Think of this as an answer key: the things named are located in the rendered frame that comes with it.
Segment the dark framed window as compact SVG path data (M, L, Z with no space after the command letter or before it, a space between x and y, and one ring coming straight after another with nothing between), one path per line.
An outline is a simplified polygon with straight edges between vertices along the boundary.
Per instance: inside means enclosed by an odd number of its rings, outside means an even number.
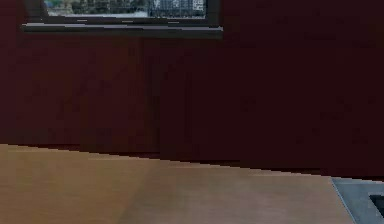
M220 39L220 0L24 0L25 32Z

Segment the grey flat slab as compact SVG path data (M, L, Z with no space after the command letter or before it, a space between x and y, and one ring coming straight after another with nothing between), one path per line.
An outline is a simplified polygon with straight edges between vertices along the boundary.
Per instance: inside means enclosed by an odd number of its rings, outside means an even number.
M331 178L354 224L384 224L384 182Z

